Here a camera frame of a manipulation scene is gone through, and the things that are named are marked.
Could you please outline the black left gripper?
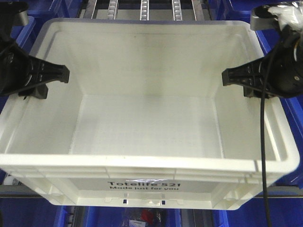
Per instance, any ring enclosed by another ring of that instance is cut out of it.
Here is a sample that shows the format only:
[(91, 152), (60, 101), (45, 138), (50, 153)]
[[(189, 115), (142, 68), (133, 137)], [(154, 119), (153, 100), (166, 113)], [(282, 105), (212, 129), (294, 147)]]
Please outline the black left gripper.
[(68, 83), (70, 71), (65, 65), (58, 65), (29, 56), (14, 39), (0, 42), (0, 95), (32, 96), (47, 99), (46, 84), (26, 89), (28, 83)]

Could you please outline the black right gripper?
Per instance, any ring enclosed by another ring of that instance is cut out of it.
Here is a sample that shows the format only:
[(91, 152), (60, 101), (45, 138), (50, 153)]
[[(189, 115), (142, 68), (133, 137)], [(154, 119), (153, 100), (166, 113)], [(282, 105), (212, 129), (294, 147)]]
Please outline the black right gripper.
[(278, 41), (261, 59), (225, 69), (222, 83), (223, 86), (243, 86), (244, 97), (262, 98), (261, 85), (267, 71), (265, 98), (291, 98), (303, 94), (303, 48), (299, 36)]

